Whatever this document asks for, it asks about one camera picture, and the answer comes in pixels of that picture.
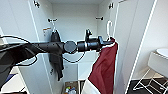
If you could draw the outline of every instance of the hinge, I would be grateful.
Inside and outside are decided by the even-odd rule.
[[[110,3],[110,5],[109,5],[109,9],[111,9],[111,8],[113,8],[113,3]]]
[[[37,6],[38,8],[40,7],[40,4],[37,1],[34,1],[34,5]]]

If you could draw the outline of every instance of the black robotic arm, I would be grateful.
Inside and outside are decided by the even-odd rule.
[[[18,66],[20,62],[30,59],[39,53],[53,53],[55,55],[75,52],[85,52],[90,50],[99,51],[102,46],[112,44],[110,41],[103,41],[101,36],[89,38],[91,32],[86,30],[85,41],[77,44],[73,41],[47,42],[47,43],[15,43],[0,46],[0,88],[6,81],[13,66]]]

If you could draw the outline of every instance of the ceiling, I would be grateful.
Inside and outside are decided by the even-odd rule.
[[[48,0],[51,3],[61,4],[100,4],[104,0]]]

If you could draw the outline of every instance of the red towel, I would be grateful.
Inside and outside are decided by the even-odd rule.
[[[103,48],[88,80],[99,90],[100,94],[113,94],[115,58],[118,44]]]

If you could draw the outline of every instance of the black tube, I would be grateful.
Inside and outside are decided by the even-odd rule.
[[[32,43],[26,44],[25,46],[30,48],[35,53],[65,53],[63,42]]]
[[[80,41],[77,43],[78,52],[90,51],[90,50],[97,50],[101,47],[99,42],[85,42]]]

